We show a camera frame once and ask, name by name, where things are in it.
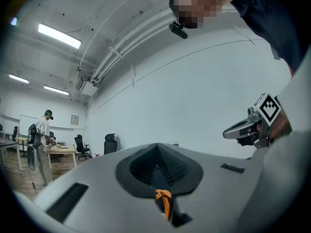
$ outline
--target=desk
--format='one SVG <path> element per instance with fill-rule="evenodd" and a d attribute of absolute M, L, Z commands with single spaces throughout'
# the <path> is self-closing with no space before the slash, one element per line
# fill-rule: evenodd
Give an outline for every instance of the desk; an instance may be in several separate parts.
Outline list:
<path fill-rule="evenodd" d="M 21 143 L 23 145 L 23 155 L 22 155 L 22 157 L 26 157 L 26 155 L 25 155 L 25 148 L 24 148 L 24 141 L 27 141 L 28 139 L 24 138 L 24 137 L 15 137 L 15 140 L 17 140 L 18 143 L 19 143 L 19 141 L 21 141 Z"/>
<path fill-rule="evenodd" d="M 18 147 L 18 145 L 19 145 L 18 142 L 5 140 L 5 143 L 0 142 L 0 149 L 1 149 L 1 152 L 2 152 L 3 165 L 5 166 L 4 150 L 7 149 L 8 147 L 17 146 L 17 160 L 18 160 L 19 170 L 22 171 L 23 168 L 21 167 L 21 161 L 20 161 L 20 155 L 19 155 L 19 147 Z"/>
<path fill-rule="evenodd" d="M 61 148 L 57 148 L 56 146 L 54 146 L 50 150 L 47 150 L 50 169 L 53 169 L 51 159 L 50 159 L 50 154 L 72 154 L 74 167 L 77 167 L 77 161 L 76 161 L 76 156 L 75 156 L 76 150 L 74 149 L 73 146 L 65 146 L 65 147 L 67 147 L 67 149 L 61 149 Z"/>

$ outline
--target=fluorescent light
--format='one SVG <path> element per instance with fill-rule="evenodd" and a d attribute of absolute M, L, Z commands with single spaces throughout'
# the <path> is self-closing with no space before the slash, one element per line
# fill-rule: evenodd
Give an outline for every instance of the fluorescent light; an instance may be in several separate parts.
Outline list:
<path fill-rule="evenodd" d="M 61 90 L 57 90 L 55 88 L 49 87 L 49 86 L 44 86 L 45 89 L 50 90 L 50 91 L 54 91 L 54 92 L 58 92 L 61 94 L 65 94 L 65 95 L 69 95 L 69 93 L 67 91 L 61 91 Z"/>
<path fill-rule="evenodd" d="M 9 74 L 9 77 L 10 77 L 11 79 L 15 79 L 15 80 L 18 80 L 18 81 L 21 81 L 21 82 L 24 82 L 24 83 L 29 83 L 28 80 L 25 80 L 25 79 L 16 77 L 16 76 L 14 76 L 14 75 L 12 75 L 12 74 Z"/>
<path fill-rule="evenodd" d="M 17 23 L 17 18 L 15 17 L 15 18 L 12 19 L 11 25 L 16 26 L 16 23 Z"/>
<path fill-rule="evenodd" d="M 65 34 L 65 33 L 62 33 L 58 30 L 55 30 L 53 28 L 50 28 L 48 26 L 45 26 L 43 24 L 39 24 L 39 28 L 38 28 L 38 31 L 42 34 L 45 34 L 45 35 L 48 35 L 50 37 L 53 37 L 59 41 L 62 41 L 68 45 L 71 45 L 73 46 L 74 48 L 79 48 L 80 47 L 80 44 L 81 44 L 81 41 Z"/>

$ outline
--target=man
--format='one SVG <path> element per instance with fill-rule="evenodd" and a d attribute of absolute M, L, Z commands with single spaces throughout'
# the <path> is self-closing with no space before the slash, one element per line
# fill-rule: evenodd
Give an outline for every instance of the man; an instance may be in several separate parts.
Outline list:
<path fill-rule="evenodd" d="M 50 182 L 52 182 L 52 176 L 50 171 L 49 160 L 47 156 L 47 148 L 46 144 L 56 145 L 56 142 L 50 139 L 50 126 L 49 120 L 53 120 L 52 111 L 46 110 L 44 116 L 38 122 L 38 126 L 40 129 L 40 133 L 42 134 L 41 137 L 41 144 L 39 147 L 36 148 L 38 161 L 40 163 L 39 170 L 44 181 L 43 185 L 47 186 Z"/>
<path fill-rule="evenodd" d="M 299 9 L 303 3 L 299 0 Z M 204 19 L 215 17 L 216 12 L 227 3 L 231 3 L 242 19 L 257 35 L 264 38 L 278 57 L 288 64 L 291 75 L 300 66 L 310 44 L 308 23 L 295 10 L 294 0 L 170 0 L 170 8 L 179 23 L 189 29 L 202 27 Z M 274 138 L 287 125 L 284 112 L 280 113 L 271 126 L 270 138 Z"/>

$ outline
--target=apriltag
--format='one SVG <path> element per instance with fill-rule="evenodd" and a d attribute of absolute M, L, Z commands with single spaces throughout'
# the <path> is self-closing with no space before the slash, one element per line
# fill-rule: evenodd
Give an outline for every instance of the apriltag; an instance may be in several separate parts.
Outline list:
<path fill-rule="evenodd" d="M 281 106 L 268 92 L 263 93 L 253 107 L 260 113 L 269 126 L 271 126 L 281 111 Z"/>

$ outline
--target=white wall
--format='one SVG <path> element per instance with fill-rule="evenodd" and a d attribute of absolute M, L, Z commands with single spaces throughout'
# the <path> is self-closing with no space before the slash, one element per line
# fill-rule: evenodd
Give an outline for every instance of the white wall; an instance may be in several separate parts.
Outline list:
<path fill-rule="evenodd" d="M 77 134 L 85 133 L 86 108 L 83 105 L 72 103 L 69 100 L 49 96 L 46 93 L 27 90 L 19 83 L 6 83 L 0 86 L 1 118 L 3 130 L 13 133 L 14 127 L 19 126 L 20 115 L 41 118 L 49 109 L 53 112 L 54 120 L 50 120 L 50 131 L 54 132 L 57 141 L 65 141 L 69 145 L 75 144 Z M 70 124 L 71 115 L 79 116 L 79 125 Z"/>
<path fill-rule="evenodd" d="M 276 96 L 290 73 L 284 61 L 273 59 L 269 44 L 246 28 L 253 42 L 235 30 L 215 28 L 186 41 L 164 31 L 108 74 L 87 111 L 93 153 L 103 154 L 104 136 L 116 133 L 122 148 L 166 142 L 215 155 L 252 156 L 254 147 L 225 140 L 222 133 L 245 119 L 263 92 Z"/>

